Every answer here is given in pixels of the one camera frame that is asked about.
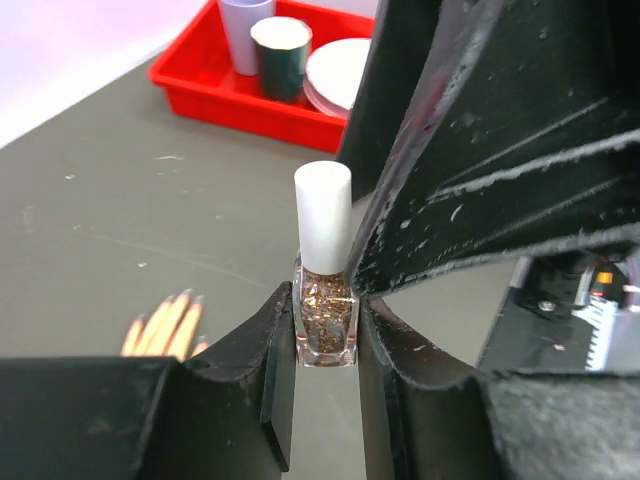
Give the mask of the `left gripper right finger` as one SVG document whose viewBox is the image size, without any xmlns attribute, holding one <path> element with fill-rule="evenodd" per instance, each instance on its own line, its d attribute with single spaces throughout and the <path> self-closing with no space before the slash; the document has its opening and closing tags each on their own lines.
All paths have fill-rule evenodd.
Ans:
<svg viewBox="0 0 640 480">
<path fill-rule="evenodd" d="M 358 371 L 370 479 L 635 479 L 635 372 L 476 369 L 380 299 L 363 301 Z"/>
</svg>

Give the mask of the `glitter nail polish bottle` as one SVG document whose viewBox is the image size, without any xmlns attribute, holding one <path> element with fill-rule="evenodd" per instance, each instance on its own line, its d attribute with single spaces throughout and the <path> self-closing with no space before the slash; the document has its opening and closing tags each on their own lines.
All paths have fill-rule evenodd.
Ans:
<svg viewBox="0 0 640 480">
<path fill-rule="evenodd" d="M 297 258 L 292 302 L 299 364 L 305 367 L 353 366 L 360 302 L 345 283 L 344 274 L 311 272 Z"/>
</svg>

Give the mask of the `white nail polish cap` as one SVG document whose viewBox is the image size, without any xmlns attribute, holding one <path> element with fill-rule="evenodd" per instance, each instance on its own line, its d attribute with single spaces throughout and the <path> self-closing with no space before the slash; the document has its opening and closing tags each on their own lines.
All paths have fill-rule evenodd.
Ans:
<svg viewBox="0 0 640 480">
<path fill-rule="evenodd" d="M 351 250 L 351 171 L 315 161 L 294 173 L 301 263 L 319 275 L 344 271 Z"/>
</svg>

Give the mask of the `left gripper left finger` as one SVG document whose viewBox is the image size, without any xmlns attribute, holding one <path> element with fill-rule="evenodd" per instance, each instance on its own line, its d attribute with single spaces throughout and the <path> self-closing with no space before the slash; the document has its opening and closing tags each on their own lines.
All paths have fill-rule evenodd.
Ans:
<svg viewBox="0 0 640 480">
<path fill-rule="evenodd" d="M 292 286 L 184 362 L 1 363 L 5 479 L 278 479 L 296 375 Z"/>
</svg>

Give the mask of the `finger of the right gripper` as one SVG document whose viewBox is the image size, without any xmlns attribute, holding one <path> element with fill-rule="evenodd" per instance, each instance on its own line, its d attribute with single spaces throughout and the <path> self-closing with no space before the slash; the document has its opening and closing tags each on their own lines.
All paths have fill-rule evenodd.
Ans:
<svg viewBox="0 0 640 480">
<path fill-rule="evenodd" d="M 384 296 L 476 264 L 639 242 L 639 5 L 440 1 L 345 276 Z"/>
<path fill-rule="evenodd" d="M 336 160 L 352 173 L 352 200 L 376 187 L 427 59 L 439 0 L 378 3 L 364 74 Z"/>
</svg>

